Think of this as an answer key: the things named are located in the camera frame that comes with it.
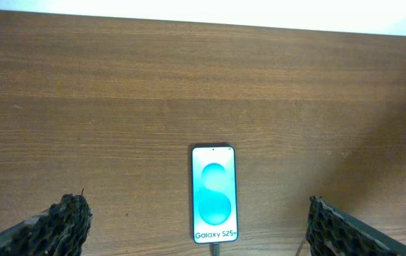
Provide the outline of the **blue Galaxy smartphone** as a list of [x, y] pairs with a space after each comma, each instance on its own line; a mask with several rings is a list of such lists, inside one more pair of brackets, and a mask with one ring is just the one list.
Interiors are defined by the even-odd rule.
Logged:
[[236, 153], [230, 145], [191, 150], [193, 241], [233, 242], [239, 237]]

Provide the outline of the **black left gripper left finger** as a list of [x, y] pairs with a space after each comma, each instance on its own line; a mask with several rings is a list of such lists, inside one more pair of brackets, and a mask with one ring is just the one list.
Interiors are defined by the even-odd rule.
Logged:
[[81, 255], [92, 224], [82, 194], [62, 196], [58, 203], [0, 232], [0, 255]]

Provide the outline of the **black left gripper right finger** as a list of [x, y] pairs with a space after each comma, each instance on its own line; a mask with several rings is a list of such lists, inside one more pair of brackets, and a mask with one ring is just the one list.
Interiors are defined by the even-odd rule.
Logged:
[[312, 256], [406, 256], [406, 245], [311, 196], [305, 239]]

